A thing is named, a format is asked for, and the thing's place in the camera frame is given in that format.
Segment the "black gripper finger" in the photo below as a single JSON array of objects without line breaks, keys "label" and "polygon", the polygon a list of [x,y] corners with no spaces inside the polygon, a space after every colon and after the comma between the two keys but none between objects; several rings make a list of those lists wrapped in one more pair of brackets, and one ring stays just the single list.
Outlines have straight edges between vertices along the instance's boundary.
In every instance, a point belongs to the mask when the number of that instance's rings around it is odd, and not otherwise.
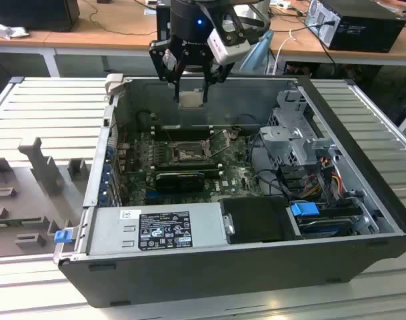
[{"label": "black gripper finger", "polygon": [[228,75],[230,74],[234,63],[227,64],[225,66],[220,65],[216,70],[212,71],[212,64],[204,63],[203,64],[203,102],[206,103],[208,100],[209,87],[216,83],[223,83]]},{"label": "black gripper finger", "polygon": [[[149,55],[161,81],[166,81],[175,86],[174,100],[179,100],[180,78],[183,74],[183,56],[174,56],[169,48],[170,40],[152,41],[149,45]],[[166,51],[170,52],[170,57],[175,58],[175,64],[172,69],[168,67],[168,58]]]}]

